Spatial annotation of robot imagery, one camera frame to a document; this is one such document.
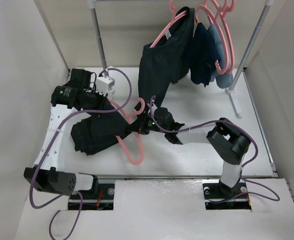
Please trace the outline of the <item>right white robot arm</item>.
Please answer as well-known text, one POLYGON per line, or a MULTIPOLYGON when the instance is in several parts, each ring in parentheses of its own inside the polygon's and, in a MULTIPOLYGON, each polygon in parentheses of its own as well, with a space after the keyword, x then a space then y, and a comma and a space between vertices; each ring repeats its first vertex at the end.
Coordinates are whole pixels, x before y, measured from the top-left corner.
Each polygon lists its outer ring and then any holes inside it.
POLYGON ((218 191, 222 197, 232 197, 237 192, 241 177, 242 161, 252 141, 227 118, 220 118, 201 127, 176 122, 165 107, 154 110, 153 115, 144 111, 138 115, 128 131, 148 135, 151 131, 163 133, 173 145, 209 144, 223 160, 218 191))

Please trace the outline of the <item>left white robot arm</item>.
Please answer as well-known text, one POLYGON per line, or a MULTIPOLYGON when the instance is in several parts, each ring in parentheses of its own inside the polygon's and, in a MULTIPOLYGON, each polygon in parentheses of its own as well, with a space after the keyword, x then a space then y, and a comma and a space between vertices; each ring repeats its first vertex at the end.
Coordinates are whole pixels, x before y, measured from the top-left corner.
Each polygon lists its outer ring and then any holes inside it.
POLYGON ((112 93, 115 80, 107 71, 99 75, 88 70, 73 68, 66 84, 57 86, 51 95, 50 120, 41 151, 33 167, 24 170, 24 178, 33 191, 69 196, 81 191, 87 198, 98 195, 98 179, 95 175, 65 171, 65 141, 70 136, 72 117, 87 114, 111 114, 116 109, 103 109, 112 93))

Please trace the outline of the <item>black trousers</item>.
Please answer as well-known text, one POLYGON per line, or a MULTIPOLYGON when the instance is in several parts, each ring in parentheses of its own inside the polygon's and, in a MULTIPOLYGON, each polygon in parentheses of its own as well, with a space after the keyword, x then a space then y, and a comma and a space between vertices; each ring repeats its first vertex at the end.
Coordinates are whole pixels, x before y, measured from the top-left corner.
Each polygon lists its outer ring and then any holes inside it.
POLYGON ((95 155, 118 143, 131 134, 129 123, 120 112, 93 113, 72 126, 70 135, 76 152, 95 155))

